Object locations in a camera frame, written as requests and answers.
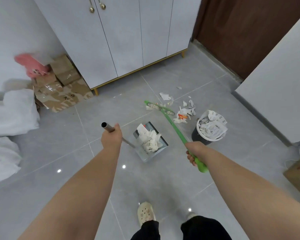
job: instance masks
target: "hand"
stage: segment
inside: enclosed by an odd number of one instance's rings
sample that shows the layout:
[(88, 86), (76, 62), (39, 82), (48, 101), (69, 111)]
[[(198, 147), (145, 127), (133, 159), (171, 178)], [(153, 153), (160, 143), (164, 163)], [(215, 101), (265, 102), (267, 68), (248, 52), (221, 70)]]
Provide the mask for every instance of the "hand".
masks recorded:
[(205, 163), (205, 152), (210, 149), (209, 147), (200, 141), (188, 142), (185, 144), (185, 146), (188, 149), (188, 151), (186, 151), (186, 154), (188, 155), (187, 158), (192, 165), (197, 167), (195, 159), (190, 155), (189, 152), (195, 155), (201, 162)]
[(120, 148), (122, 143), (122, 132), (119, 124), (114, 125), (115, 130), (113, 132), (104, 131), (101, 137), (101, 143), (103, 148)]

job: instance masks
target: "black pants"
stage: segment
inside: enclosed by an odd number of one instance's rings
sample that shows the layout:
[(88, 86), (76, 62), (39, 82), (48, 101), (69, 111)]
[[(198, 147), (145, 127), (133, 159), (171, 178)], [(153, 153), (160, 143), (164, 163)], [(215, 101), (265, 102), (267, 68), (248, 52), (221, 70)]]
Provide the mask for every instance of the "black pants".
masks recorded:
[[(195, 216), (181, 225), (183, 240), (231, 240), (223, 226), (215, 219)], [(146, 221), (131, 240), (160, 240), (159, 222)]]

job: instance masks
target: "white bag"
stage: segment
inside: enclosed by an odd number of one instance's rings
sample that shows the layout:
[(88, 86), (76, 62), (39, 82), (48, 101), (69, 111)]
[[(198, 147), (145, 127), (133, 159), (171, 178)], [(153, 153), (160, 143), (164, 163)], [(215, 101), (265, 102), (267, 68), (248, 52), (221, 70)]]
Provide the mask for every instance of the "white bag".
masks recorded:
[(0, 181), (20, 170), (20, 160), (18, 145), (8, 137), (0, 137)]
[(39, 128), (39, 113), (31, 89), (9, 91), (0, 101), (0, 136), (25, 134)]

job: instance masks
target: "foot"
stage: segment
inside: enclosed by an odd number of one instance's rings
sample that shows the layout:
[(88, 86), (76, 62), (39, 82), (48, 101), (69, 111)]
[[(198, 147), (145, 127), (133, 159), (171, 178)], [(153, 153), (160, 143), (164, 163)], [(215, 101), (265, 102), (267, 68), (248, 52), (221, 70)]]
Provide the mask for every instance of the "foot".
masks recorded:
[(195, 216), (197, 216), (197, 214), (191, 211), (191, 212), (189, 212), (189, 214), (187, 215), (187, 220), (190, 220), (191, 218), (193, 218), (193, 217), (195, 217)]
[(147, 221), (156, 220), (152, 205), (149, 202), (143, 202), (140, 204), (137, 213), (140, 226)]

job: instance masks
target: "cabinet door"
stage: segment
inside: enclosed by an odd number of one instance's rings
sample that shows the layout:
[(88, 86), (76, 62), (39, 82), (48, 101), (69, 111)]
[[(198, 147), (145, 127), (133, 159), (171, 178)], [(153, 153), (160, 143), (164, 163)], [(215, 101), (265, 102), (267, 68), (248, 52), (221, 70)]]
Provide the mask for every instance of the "cabinet door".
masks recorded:
[(173, 0), (167, 56), (188, 48), (201, 0)]
[(173, 0), (140, 0), (143, 65), (167, 56)]
[(95, 1), (118, 76), (143, 67), (139, 0)]
[(34, 1), (90, 88), (118, 76), (98, 12), (89, 12), (89, 0)]

